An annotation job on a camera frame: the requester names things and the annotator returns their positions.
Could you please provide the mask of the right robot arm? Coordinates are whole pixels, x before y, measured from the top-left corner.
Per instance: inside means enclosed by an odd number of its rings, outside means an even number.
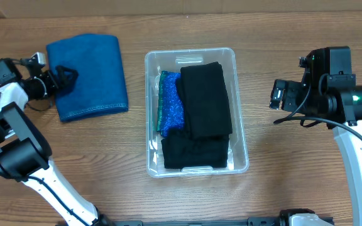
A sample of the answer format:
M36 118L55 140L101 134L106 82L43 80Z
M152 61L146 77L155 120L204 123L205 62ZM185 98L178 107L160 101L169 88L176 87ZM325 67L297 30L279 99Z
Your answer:
M353 209L362 225L362 85L357 85L348 46L320 48L299 59L302 80L276 79L270 108L288 112L275 124L299 121L302 127L325 123L340 150Z

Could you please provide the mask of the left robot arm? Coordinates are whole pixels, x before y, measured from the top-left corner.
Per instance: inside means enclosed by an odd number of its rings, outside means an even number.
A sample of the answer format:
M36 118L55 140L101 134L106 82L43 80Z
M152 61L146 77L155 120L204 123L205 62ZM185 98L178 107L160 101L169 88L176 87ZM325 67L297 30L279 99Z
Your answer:
M77 79L76 70L43 71L46 64L40 52L0 59L0 176L35 190L67 225L112 225L61 174L48 141L24 113L29 101L49 99Z

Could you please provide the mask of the sparkly blue fabric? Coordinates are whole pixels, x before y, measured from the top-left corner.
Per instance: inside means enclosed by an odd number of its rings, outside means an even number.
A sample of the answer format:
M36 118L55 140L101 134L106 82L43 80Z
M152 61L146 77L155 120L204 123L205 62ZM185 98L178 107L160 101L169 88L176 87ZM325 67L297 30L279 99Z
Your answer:
M184 128L184 106L176 86L180 76L180 73L168 71L160 75L156 129L162 137L167 137L171 129Z

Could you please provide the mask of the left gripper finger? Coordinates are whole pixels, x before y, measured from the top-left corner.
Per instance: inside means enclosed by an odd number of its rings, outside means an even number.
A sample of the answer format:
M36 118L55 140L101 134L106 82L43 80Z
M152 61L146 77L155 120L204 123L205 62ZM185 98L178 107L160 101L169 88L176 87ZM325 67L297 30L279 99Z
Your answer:
M58 65L55 67L59 82L74 82L78 77L76 70Z
M73 91L74 81L61 81L58 83L56 94L69 94Z

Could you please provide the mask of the black cloth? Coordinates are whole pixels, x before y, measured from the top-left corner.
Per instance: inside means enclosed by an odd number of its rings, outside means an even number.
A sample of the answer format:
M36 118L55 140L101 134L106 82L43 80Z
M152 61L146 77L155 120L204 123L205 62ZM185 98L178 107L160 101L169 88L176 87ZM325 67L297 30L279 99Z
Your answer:
M176 85L184 105L185 130L191 138L228 136L233 133L229 98L220 63L182 67Z
M184 131L172 129L161 144L166 169L227 166L229 136L192 139Z

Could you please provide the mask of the teal blue towel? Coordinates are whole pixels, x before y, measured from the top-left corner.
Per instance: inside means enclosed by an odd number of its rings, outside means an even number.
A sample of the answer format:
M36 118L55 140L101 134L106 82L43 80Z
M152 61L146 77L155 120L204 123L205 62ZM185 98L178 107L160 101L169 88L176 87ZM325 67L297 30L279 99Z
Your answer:
M126 112L128 95L119 41L113 35L83 34L46 46L50 69L78 72L73 86L55 95L62 122Z

